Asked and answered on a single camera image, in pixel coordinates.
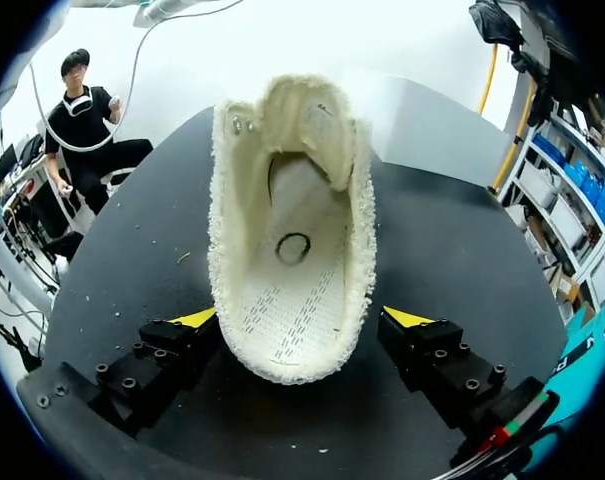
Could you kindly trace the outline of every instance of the black platform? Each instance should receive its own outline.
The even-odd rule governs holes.
[[[159,145],[96,219],[57,297],[45,366],[67,361],[93,378],[95,365],[120,356],[144,322],[212,305],[211,120],[205,110]],[[206,470],[269,480],[443,473],[462,435],[400,381],[375,339],[382,305],[455,321],[479,355],[507,367],[510,386],[548,378],[564,327],[539,266],[492,195],[377,159],[372,176],[378,280],[342,371],[310,385],[274,385],[223,347],[140,442]]]

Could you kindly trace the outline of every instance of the man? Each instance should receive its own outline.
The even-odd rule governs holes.
[[[114,100],[102,87],[84,85],[89,66],[89,52],[77,50],[62,62],[60,73],[66,85],[62,101],[49,115],[49,124],[62,140],[75,147],[90,147],[109,136],[104,120],[116,124],[120,121],[120,101]],[[58,190],[64,193],[69,184],[60,177],[57,155],[60,145],[46,132],[45,153],[47,168]],[[128,167],[137,167],[153,147],[148,140],[127,140],[114,143],[110,140],[97,150],[73,152],[62,147],[64,159],[71,172],[75,189],[80,192],[89,208],[97,215],[109,197],[100,179],[106,174]]]

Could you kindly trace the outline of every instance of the black t-shirt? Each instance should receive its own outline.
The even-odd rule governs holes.
[[[88,94],[88,89],[89,87],[84,87],[85,94]],[[110,133],[104,124],[104,120],[111,116],[111,110],[109,109],[111,95],[102,87],[91,87],[91,95],[93,96],[91,108],[76,117],[69,115],[62,102],[58,103],[49,114],[49,124],[53,131],[62,140],[76,147],[96,145],[108,137]],[[64,98],[69,103],[73,101],[66,94],[64,94]],[[112,143],[113,141],[110,141],[104,147],[93,152],[72,152],[64,147],[62,147],[62,152],[67,164],[71,165],[103,153]],[[60,148],[60,144],[55,141],[48,130],[44,145],[45,153],[57,153]]]

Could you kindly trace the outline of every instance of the yellow pipe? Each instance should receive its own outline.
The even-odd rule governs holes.
[[[495,62],[498,59],[498,44],[493,44],[493,51],[491,52],[491,63],[489,65],[489,73],[486,77],[486,83],[484,84],[484,91],[482,92],[482,99],[478,104],[477,112],[482,115],[484,106],[486,105],[486,99],[489,98],[489,90],[491,90],[491,83],[493,82],[493,73],[495,72]]]
[[[526,97],[526,103],[524,104],[524,110],[522,110],[522,116],[520,117],[520,123],[518,125],[518,129],[516,131],[516,135],[522,138],[522,132],[524,132],[524,126],[526,125],[526,119],[529,116],[529,112],[531,111],[531,104],[533,103],[533,93],[535,92],[535,81],[531,78],[531,82],[529,83],[529,91]],[[502,183],[504,179],[504,175],[507,170],[511,167],[511,162],[513,161],[513,157],[515,156],[515,150],[517,149],[517,144],[513,142],[511,148],[509,149],[509,153],[504,159],[504,163],[502,163],[502,167],[500,168],[500,172],[498,176],[493,181],[493,189],[497,191],[498,187]]]

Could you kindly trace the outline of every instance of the white knit shoe upper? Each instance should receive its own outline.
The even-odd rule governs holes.
[[[355,348],[375,281],[367,129],[316,76],[215,108],[209,276],[224,338],[277,383],[319,380]]]

